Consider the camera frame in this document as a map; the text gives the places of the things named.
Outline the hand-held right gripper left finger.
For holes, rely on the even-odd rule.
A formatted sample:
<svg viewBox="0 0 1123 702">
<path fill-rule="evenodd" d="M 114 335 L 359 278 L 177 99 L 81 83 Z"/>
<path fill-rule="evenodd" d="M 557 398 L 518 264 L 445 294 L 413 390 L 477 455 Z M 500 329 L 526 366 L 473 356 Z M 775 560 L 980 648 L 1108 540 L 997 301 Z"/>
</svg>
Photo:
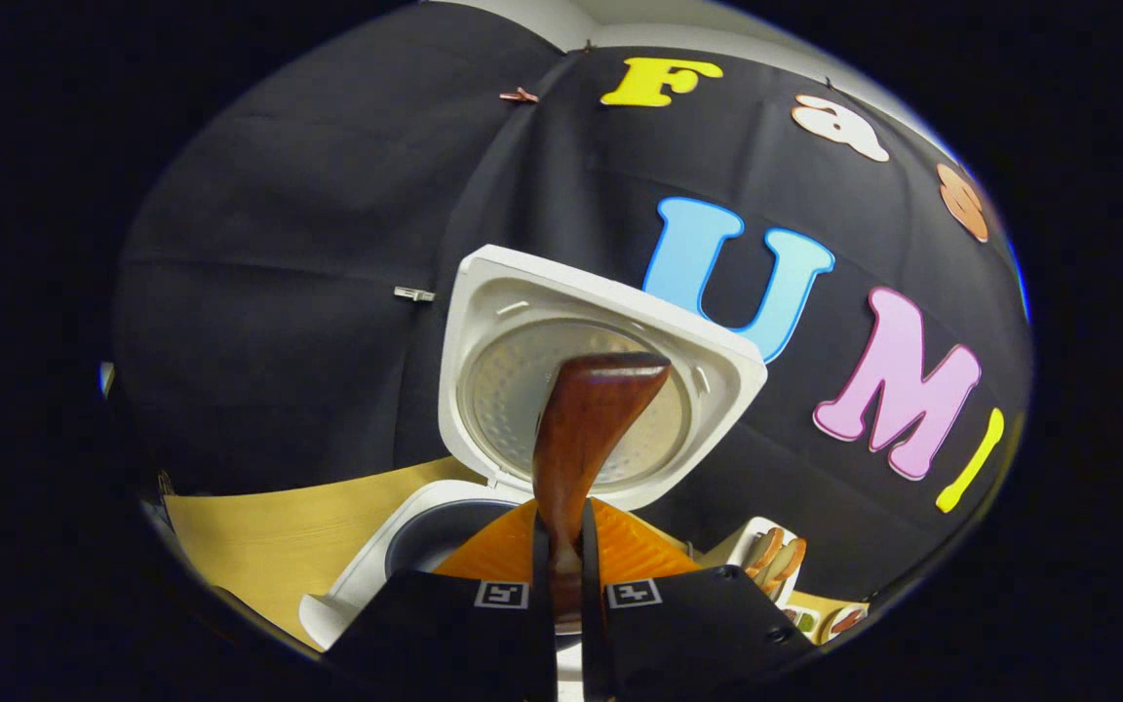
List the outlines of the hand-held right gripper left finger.
<svg viewBox="0 0 1123 702">
<path fill-rule="evenodd" d="M 386 583 L 325 653 L 373 701 L 556 701 L 556 644 L 527 576 L 456 578 L 437 567 L 496 517 L 499 499 L 459 499 L 389 538 Z"/>
</svg>

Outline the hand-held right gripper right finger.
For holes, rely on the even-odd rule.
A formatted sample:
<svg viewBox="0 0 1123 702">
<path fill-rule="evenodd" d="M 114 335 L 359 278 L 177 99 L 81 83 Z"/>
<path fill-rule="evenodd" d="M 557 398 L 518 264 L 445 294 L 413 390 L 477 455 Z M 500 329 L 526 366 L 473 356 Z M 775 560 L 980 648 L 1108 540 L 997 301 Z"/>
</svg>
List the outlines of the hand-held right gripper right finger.
<svg viewBox="0 0 1123 702">
<path fill-rule="evenodd" d="M 593 505 L 581 547 L 584 701 L 750 701 L 816 659 L 816 645 L 734 565 L 602 586 Z"/>
</svg>

